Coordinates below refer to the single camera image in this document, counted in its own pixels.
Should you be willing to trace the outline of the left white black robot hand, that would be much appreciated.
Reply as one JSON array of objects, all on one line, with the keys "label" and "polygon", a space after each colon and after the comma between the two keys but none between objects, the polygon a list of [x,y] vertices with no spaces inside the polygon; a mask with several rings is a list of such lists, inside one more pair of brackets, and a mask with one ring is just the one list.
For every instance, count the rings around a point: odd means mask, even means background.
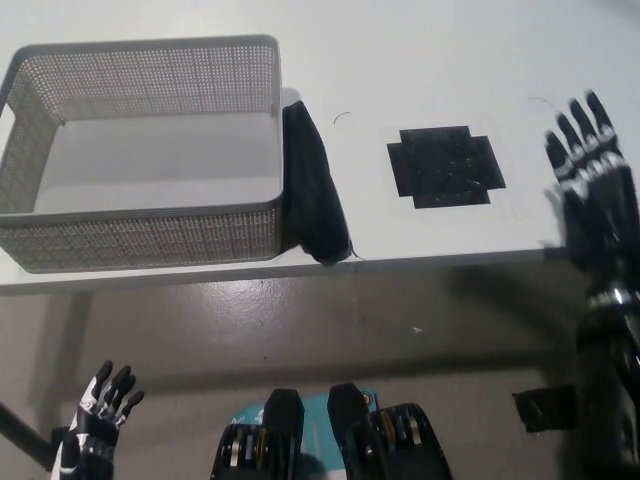
[{"label": "left white black robot hand", "polygon": [[144,398],[134,389],[129,365],[113,371],[110,360],[91,378],[78,403],[69,430],[56,452],[52,479],[112,479],[120,430]]}]

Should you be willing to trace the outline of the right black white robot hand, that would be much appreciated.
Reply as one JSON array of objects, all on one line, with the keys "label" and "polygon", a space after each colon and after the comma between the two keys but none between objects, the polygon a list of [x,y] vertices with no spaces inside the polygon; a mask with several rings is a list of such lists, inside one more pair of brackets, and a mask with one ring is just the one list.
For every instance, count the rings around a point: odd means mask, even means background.
[{"label": "right black white robot hand", "polygon": [[597,94],[572,99],[545,136],[573,264],[588,279],[587,295],[639,293],[639,206],[632,169]]}]

